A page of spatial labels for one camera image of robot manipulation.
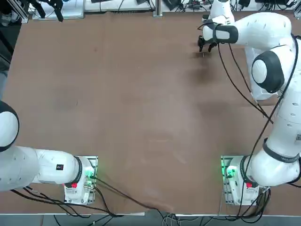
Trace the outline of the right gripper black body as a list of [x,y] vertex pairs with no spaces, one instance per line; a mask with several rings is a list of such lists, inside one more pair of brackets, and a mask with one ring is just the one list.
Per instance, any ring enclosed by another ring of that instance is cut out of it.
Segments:
[[202,35],[198,37],[198,46],[204,46],[204,45],[211,45],[211,46],[217,46],[217,43],[210,40],[205,40]]

